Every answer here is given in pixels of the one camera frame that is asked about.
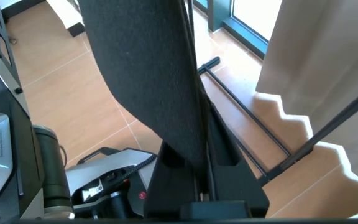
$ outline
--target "tiled floor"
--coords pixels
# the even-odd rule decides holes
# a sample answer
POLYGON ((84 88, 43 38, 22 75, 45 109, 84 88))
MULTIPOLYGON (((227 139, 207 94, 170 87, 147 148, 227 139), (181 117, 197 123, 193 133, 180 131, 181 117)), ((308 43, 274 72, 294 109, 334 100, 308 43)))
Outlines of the tiled floor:
MULTIPOLYGON (((86 34, 72 38, 46 2, 13 17, 7 28, 18 39, 12 49, 32 122, 57 133, 67 150, 67 167, 101 147, 158 152, 161 139, 110 94, 86 34)), ((220 56, 221 63, 213 68, 216 75, 291 152, 301 146, 308 139, 302 120, 281 116, 279 101, 265 100, 254 92, 262 62, 224 30, 208 32, 207 20, 198 11, 195 33, 198 65, 220 56)), ((201 78, 226 123, 267 169, 285 158, 209 76, 201 78)), ((267 184, 264 190, 271 204, 268 217, 349 217, 357 213, 358 206, 350 204, 358 202, 358 182, 343 174, 340 152, 337 147, 320 145, 267 184), (337 191, 344 195, 338 196, 341 203, 327 195, 330 187, 340 189, 337 191)), ((255 166, 250 166, 260 176, 255 166)))

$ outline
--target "curtain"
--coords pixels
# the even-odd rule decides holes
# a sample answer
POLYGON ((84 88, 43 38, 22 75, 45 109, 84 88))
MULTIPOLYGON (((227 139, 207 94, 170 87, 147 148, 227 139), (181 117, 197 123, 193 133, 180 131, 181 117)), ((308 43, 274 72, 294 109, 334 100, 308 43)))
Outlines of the curtain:
MULTIPOLYGON (((358 1, 283 0, 257 92, 319 131, 358 96, 358 1)), ((324 141, 343 145, 358 175, 358 113, 324 141)))

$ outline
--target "black baseboard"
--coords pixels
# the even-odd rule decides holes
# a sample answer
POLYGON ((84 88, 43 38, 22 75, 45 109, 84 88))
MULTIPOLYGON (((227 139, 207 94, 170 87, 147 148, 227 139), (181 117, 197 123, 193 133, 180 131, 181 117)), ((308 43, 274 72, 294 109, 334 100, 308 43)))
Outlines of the black baseboard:
POLYGON ((70 32, 71 36, 75 37, 82 34, 85 31, 85 27, 82 23, 78 22, 73 26, 67 28, 67 30, 70 32))
POLYGON ((21 0, 2 10, 4 20, 8 20, 21 12, 28 10, 29 8, 43 2, 45 0, 21 0))

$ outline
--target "black fabric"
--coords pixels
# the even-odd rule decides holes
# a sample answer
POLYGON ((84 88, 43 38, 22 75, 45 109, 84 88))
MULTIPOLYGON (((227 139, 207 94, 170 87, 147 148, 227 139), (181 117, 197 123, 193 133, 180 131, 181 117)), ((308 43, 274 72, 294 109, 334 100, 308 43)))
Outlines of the black fabric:
POLYGON ((79 4, 111 93, 203 173, 208 98, 201 92, 183 0, 79 0, 79 4))

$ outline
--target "beige curtain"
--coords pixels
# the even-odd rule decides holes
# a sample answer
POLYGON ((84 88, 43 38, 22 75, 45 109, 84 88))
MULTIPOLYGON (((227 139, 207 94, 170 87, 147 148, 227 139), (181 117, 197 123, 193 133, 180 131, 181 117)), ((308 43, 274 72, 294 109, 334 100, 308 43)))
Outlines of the beige curtain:
MULTIPOLYGON (((283 0, 256 90, 319 131, 358 96, 358 1, 283 0)), ((358 113, 324 141, 343 145, 358 175, 358 113)))

